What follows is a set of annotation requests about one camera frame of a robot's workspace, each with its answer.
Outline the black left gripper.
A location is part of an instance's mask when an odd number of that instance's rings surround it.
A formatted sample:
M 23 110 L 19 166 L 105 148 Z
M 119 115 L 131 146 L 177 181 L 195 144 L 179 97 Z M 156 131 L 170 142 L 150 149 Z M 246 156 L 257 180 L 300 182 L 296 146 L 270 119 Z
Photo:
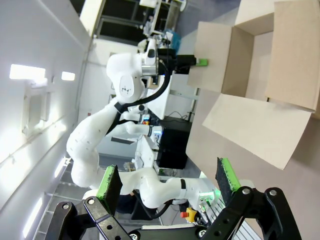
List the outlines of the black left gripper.
M 194 55 L 177 55 L 173 61 L 175 73 L 189 73 L 193 66 L 206 67 L 208 59 L 196 58 Z

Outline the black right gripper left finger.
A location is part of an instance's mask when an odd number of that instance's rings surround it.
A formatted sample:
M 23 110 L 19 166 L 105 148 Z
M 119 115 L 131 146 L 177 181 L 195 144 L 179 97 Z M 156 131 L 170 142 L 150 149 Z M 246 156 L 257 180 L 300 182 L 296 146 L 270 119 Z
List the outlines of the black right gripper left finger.
M 76 205 L 71 201 L 56 205 L 45 239 L 81 240 L 87 229 L 97 228 L 105 240 L 130 240 L 115 218 L 122 186 L 118 167 L 108 166 L 97 193 L 90 193 Z

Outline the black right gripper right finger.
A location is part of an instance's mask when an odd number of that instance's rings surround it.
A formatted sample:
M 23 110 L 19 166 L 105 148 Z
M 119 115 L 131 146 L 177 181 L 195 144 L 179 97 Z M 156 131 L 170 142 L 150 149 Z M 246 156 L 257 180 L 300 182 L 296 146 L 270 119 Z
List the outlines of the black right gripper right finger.
M 225 207 L 204 234 L 206 240 L 231 240 L 245 219 L 255 219 L 265 240 L 300 240 L 301 234 L 284 192 L 241 185 L 227 158 L 217 159 L 215 179 Z

